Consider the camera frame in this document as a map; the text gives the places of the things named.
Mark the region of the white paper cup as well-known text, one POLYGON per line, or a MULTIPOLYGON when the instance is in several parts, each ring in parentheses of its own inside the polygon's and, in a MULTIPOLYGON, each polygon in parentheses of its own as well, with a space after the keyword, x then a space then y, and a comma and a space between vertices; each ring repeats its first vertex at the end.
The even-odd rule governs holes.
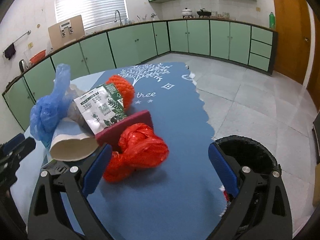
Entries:
POLYGON ((91 132, 70 118, 63 118, 53 133, 49 152, 58 161, 79 161, 97 148, 98 143, 91 132))

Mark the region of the blue plastic bag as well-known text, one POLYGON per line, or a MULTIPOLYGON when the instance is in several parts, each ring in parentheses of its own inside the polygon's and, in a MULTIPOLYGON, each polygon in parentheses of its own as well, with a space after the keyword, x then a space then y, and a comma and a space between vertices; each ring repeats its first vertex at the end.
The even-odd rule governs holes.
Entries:
POLYGON ((56 68, 53 91, 37 100, 30 112, 30 133, 50 148, 53 133, 60 120, 67 116, 71 99, 65 95, 71 81, 71 67, 61 63, 56 68))

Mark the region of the red plastic bag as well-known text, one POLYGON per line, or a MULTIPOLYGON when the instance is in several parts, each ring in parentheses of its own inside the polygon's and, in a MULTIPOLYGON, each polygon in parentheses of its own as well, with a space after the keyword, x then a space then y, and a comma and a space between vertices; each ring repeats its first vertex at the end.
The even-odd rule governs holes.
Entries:
POLYGON ((121 134, 118 145, 121 152, 112 152, 111 160, 103 173, 103 178, 108 183, 118 183, 136 170, 156 168, 169 155, 169 148, 164 140, 144 123, 127 127, 121 134))

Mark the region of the green white snack packet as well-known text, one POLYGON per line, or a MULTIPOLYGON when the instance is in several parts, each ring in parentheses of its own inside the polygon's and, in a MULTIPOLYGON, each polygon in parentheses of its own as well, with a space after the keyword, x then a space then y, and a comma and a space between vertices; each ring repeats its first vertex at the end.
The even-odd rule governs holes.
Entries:
POLYGON ((93 88, 74 102, 94 134, 127 117, 123 97, 112 83, 93 88))

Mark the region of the orange foam fruit net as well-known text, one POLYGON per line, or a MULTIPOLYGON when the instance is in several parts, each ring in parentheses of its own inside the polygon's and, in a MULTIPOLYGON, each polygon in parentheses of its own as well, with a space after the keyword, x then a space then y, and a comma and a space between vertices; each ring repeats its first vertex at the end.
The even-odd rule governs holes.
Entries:
POLYGON ((133 102, 135 97, 135 89, 127 79, 119 76, 112 75, 107 81, 106 84, 112 83, 115 85, 118 92, 121 94, 123 98, 124 109, 128 110, 133 102))

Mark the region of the white tissue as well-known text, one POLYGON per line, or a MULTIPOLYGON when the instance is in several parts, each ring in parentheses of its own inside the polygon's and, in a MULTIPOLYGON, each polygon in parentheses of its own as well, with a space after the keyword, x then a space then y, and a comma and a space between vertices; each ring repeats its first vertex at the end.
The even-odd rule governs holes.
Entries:
POLYGON ((74 99, 82 96, 84 94, 83 90, 80 90, 76 85, 70 84, 69 88, 66 90, 65 95, 71 99, 71 104, 67 111, 67 117, 73 120, 74 122, 78 123, 81 127, 84 127, 85 120, 81 115, 74 99))

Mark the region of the green lower kitchen cabinets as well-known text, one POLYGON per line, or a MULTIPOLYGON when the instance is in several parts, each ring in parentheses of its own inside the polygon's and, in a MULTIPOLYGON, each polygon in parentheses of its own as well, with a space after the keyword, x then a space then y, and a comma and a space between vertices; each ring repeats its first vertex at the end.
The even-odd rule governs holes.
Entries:
POLYGON ((88 35, 49 53, 9 83, 3 99, 22 129, 29 126, 37 99, 53 90, 59 64, 76 79, 147 62, 173 52, 212 57, 271 75, 278 44, 276 31, 238 21, 180 19, 116 27, 88 35))

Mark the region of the steel electric kettle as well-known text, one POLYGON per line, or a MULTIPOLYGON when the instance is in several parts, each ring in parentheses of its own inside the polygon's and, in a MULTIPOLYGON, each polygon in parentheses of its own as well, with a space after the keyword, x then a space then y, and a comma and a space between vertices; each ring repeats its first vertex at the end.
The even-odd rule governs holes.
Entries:
POLYGON ((21 73, 24 73, 24 72, 27 71, 27 69, 28 69, 28 64, 26 63, 25 60, 20 60, 19 63, 18 63, 18 65, 19 65, 19 69, 20 69, 20 72, 21 72, 21 73))

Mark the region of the orange plastic basin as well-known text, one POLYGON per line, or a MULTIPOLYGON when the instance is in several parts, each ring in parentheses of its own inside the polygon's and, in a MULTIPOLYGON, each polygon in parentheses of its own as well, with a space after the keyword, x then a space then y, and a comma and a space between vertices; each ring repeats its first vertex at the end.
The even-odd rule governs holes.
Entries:
POLYGON ((30 59, 31 64, 36 64, 46 57, 46 50, 42 50, 30 59))

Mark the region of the black glass cabinet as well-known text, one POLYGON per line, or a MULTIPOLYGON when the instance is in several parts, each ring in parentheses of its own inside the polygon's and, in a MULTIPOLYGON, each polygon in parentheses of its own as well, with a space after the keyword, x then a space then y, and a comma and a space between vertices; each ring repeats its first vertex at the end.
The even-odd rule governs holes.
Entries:
POLYGON ((317 164, 320 162, 320 112, 318 112, 315 120, 312 123, 312 131, 316 144, 316 159, 317 164))

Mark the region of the chrome sink faucet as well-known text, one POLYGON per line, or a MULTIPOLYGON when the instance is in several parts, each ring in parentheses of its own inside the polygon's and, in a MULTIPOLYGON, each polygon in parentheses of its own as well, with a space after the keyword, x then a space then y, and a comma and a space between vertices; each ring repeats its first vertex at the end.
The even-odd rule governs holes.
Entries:
POLYGON ((117 22, 117 20, 119 20, 119 25, 123 26, 122 20, 121 20, 121 14, 119 10, 115 10, 115 18, 114 18, 114 22, 117 22))

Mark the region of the white window blinds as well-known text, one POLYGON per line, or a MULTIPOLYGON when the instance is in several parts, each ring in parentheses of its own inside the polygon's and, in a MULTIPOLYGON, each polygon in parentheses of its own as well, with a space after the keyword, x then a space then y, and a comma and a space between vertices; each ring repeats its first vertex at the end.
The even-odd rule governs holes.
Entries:
POLYGON ((115 10, 128 18, 125 0, 54 0, 57 22, 81 15, 85 29, 114 22, 115 10))

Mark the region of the black wok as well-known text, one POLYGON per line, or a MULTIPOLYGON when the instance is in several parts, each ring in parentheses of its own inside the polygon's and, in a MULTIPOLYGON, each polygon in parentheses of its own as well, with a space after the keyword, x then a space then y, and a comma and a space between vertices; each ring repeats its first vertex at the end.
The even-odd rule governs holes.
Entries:
POLYGON ((199 16, 199 18, 210 18, 212 15, 212 12, 206 9, 200 9, 197 11, 197 15, 199 16))

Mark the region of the white cooking pot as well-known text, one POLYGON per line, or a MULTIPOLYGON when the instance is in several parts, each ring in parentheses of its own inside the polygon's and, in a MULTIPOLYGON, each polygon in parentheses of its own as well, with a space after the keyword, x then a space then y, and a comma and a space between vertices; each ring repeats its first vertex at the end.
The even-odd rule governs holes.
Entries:
POLYGON ((185 8, 181 11, 182 18, 193 18, 193 11, 185 8))

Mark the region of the wall towel rail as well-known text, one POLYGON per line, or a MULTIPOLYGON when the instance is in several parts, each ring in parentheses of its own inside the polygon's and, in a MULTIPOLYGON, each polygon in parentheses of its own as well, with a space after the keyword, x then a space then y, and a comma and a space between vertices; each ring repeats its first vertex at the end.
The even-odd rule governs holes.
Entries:
POLYGON ((14 44, 15 42, 17 42, 19 39, 21 39, 21 38, 24 37, 25 35, 30 35, 30 34, 31 34, 31 30, 28 30, 28 31, 26 31, 25 33, 23 33, 20 37, 16 38, 16 40, 14 40, 11 44, 9 44, 9 45, 7 46, 7 48, 5 48, 5 49, 3 50, 3 55, 5 55, 5 51, 6 51, 12 44, 14 44))

